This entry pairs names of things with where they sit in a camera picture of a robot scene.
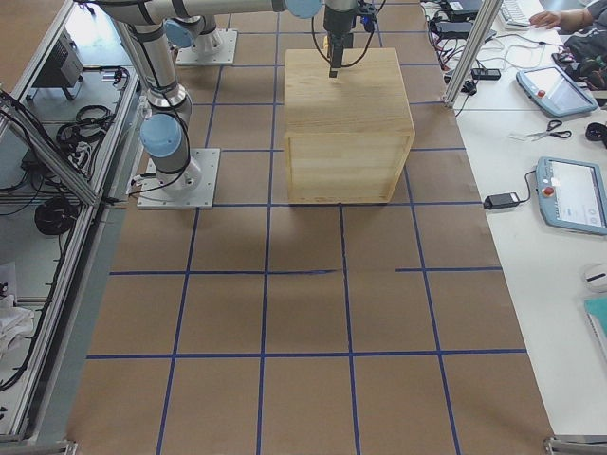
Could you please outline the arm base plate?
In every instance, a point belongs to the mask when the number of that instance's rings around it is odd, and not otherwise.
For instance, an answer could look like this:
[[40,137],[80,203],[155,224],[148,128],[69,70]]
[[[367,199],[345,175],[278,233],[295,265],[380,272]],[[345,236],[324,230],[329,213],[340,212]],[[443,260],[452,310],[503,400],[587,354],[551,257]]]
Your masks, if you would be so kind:
[[217,28],[208,34],[199,35],[193,45],[180,48],[178,66],[216,66],[234,63],[238,31],[233,28]]
[[211,209],[220,162],[218,148],[191,149],[191,162],[185,172],[174,180],[160,173],[144,179],[138,193],[139,209]]

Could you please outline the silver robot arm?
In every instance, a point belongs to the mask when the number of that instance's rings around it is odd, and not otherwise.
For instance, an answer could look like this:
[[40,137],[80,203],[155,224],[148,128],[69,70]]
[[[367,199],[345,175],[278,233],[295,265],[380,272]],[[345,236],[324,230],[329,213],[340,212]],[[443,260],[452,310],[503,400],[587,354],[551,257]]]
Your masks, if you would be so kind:
[[200,180],[192,158],[187,123],[192,102],[178,82],[167,37],[168,27],[186,35],[211,30],[214,16],[228,13],[288,11],[313,19],[324,10],[323,27],[329,37],[329,75],[342,67],[343,51],[356,18],[359,1],[98,1],[115,22],[126,28],[124,45],[145,81],[153,114],[141,126],[141,142],[156,165],[156,189],[183,194]]
[[223,45],[213,15],[167,19],[164,28],[169,42],[179,49],[199,47],[199,53],[212,54]]

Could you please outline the person's hand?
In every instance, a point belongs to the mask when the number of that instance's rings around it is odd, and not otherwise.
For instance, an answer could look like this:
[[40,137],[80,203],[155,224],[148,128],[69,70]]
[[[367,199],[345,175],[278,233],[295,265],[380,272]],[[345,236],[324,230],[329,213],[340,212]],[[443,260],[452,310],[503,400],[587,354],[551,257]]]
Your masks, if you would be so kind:
[[559,11],[542,11],[532,15],[528,21],[533,27],[554,28],[561,25],[561,17]]

